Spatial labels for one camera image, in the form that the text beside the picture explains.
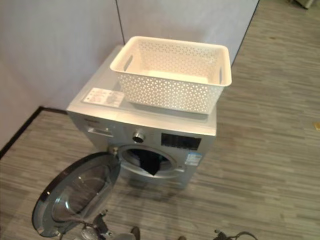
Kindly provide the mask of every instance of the gray wall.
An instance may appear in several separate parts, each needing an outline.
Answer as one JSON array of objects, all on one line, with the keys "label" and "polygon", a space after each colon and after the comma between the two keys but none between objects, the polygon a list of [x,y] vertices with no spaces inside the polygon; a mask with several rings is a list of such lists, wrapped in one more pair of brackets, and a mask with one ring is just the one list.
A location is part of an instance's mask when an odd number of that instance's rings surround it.
[{"label": "gray wall", "polygon": [[[258,0],[118,0],[125,40],[226,45],[233,61]],[[66,109],[122,44],[115,0],[0,0],[0,149],[38,106]]]},{"label": "gray wall", "polygon": [[0,0],[0,149],[38,106],[65,109],[122,43],[114,0]]},{"label": "gray wall", "polygon": [[258,0],[118,0],[124,38],[221,44],[234,61]]}]

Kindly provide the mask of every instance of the plastic basket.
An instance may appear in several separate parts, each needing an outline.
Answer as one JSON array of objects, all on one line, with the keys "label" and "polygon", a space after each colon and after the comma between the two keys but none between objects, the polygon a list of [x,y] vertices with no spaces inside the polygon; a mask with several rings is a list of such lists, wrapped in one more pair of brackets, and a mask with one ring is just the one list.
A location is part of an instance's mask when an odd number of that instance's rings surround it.
[{"label": "plastic basket", "polygon": [[127,101],[210,114],[231,67],[225,46],[134,36],[110,65]]}]

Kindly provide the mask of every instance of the front-loading washing machine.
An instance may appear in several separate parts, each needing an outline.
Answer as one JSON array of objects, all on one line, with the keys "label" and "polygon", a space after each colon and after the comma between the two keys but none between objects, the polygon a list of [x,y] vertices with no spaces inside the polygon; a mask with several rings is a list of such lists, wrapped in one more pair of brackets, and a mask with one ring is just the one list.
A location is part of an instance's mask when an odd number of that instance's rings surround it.
[{"label": "front-loading washing machine", "polygon": [[121,176],[185,187],[216,137],[210,115],[130,103],[110,64],[118,46],[67,108],[79,130],[101,152],[117,154]]},{"label": "front-loading washing machine", "polygon": [[129,181],[184,188],[216,137],[209,115],[126,101],[110,63],[118,46],[67,108],[97,148],[62,171],[40,195],[32,224],[44,237],[84,224],[83,239],[105,239],[103,207],[118,175]]}]

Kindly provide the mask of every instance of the label sticker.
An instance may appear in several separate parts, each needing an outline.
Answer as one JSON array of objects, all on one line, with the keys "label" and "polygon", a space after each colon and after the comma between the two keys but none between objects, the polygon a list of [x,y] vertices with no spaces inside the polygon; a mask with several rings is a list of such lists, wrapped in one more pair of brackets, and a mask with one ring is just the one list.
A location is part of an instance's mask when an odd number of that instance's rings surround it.
[{"label": "label sticker", "polygon": [[118,108],[123,101],[125,94],[122,91],[112,91],[94,87],[85,96],[83,101],[90,104],[98,104]]},{"label": "label sticker", "polygon": [[197,152],[190,152],[185,160],[186,165],[198,166],[202,159],[202,154]]}]

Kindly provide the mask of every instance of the floor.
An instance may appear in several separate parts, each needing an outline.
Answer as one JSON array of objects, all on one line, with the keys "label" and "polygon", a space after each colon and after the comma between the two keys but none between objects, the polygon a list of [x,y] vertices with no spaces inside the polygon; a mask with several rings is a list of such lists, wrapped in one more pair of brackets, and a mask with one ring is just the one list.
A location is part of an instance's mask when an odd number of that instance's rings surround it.
[{"label": "floor", "polygon": [[[261,0],[218,103],[217,139],[191,183],[176,191],[120,179],[107,206],[109,227],[119,233],[138,225],[145,240],[209,240],[214,229],[318,240],[319,26],[319,2],[304,10]],[[31,224],[39,194],[91,152],[68,116],[43,111],[0,161],[0,238],[42,239]]]}]

